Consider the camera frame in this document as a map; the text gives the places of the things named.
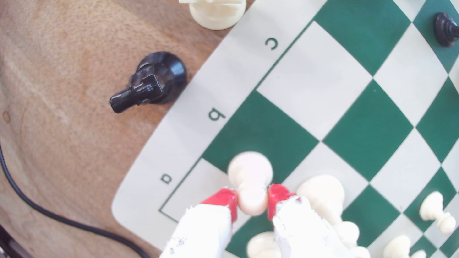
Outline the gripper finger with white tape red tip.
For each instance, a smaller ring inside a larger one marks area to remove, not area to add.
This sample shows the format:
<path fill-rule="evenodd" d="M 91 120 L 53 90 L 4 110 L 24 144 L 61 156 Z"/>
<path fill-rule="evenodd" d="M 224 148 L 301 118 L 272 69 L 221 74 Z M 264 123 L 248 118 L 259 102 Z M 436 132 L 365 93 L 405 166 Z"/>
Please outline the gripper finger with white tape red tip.
<path fill-rule="evenodd" d="M 222 188 L 186 209 L 161 258 L 221 258 L 237 220 L 238 194 Z"/>
<path fill-rule="evenodd" d="M 354 258 L 307 197 L 284 185 L 268 187 L 268 219 L 282 258 Z"/>

